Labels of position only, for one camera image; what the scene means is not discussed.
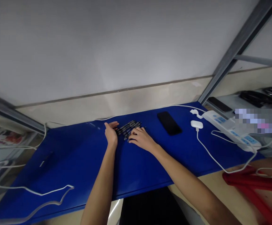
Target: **hand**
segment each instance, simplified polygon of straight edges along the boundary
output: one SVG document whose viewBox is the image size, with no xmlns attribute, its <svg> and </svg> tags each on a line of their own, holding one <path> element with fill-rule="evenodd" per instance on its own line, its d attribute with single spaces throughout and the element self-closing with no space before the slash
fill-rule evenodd
<svg viewBox="0 0 272 225">
<path fill-rule="evenodd" d="M 148 133 L 145 131 L 145 129 L 142 128 L 134 128 L 131 132 L 131 135 L 129 136 L 129 143 L 133 143 L 144 150 L 147 150 L 150 153 L 153 153 L 157 148 L 160 146 L 151 138 L 151 136 L 148 135 Z"/>
<path fill-rule="evenodd" d="M 111 123 L 105 123 L 106 129 L 105 129 L 105 136 L 108 141 L 108 145 L 117 145 L 117 134 L 115 130 L 117 130 L 117 126 L 119 123 L 117 121 L 111 122 Z"/>
</svg>

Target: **person's right hand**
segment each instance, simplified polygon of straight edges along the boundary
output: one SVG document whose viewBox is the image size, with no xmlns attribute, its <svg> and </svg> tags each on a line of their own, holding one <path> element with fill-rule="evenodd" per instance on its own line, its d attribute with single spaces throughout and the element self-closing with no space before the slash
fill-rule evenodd
<svg viewBox="0 0 272 225">
<path fill-rule="evenodd" d="M 148 135 L 143 127 L 134 128 L 129 136 L 129 139 L 134 139 L 129 140 L 129 143 L 133 143 L 150 153 L 159 147 L 159 145 L 151 138 L 151 136 Z"/>
</svg>

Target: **pile of pens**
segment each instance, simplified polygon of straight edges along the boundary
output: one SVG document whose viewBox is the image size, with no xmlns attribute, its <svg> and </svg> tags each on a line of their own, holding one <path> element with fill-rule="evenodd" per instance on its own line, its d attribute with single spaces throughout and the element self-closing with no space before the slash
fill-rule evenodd
<svg viewBox="0 0 272 225">
<path fill-rule="evenodd" d="M 117 129 L 116 132 L 118 135 L 123 134 L 124 140 L 127 140 L 129 138 L 129 136 L 131 135 L 131 131 L 136 127 L 141 127 L 141 122 L 140 121 L 137 122 L 136 120 L 132 120 L 131 122 L 128 122 L 126 125 Z"/>
</svg>

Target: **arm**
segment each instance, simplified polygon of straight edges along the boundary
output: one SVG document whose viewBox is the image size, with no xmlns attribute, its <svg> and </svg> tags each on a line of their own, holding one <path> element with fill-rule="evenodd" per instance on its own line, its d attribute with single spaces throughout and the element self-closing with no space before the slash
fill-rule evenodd
<svg viewBox="0 0 272 225">
<path fill-rule="evenodd" d="M 108 146 L 98 176 L 87 200 L 81 225 L 103 225 L 108 222 L 113 191 L 115 150 L 117 147 L 117 134 L 115 132 L 117 128 L 115 127 L 118 124 L 117 122 L 105 123 L 105 135 Z"/>
<path fill-rule="evenodd" d="M 152 153 L 167 171 L 177 188 L 204 216 L 209 224 L 237 224 L 240 222 L 229 209 L 182 164 L 167 154 L 142 128 L 133 129 L 129 143 Z"/>
</svg>

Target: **phone on shelf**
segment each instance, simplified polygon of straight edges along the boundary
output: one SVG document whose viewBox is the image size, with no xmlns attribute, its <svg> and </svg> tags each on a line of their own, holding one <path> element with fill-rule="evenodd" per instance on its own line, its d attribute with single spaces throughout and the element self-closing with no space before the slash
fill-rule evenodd
<svg viewBox="0 0 272 225">
<path fill-rule="evenodd" d="M 220 100 L 218 100 L 215 97 L 208 98 L 208 101 L 211 102 L 213 105 L 215 105 L 218 109 L 220 109 L 223 112 L 232 111 L 232 109 L 229 106 L 223 104 Z"/>
</svg>

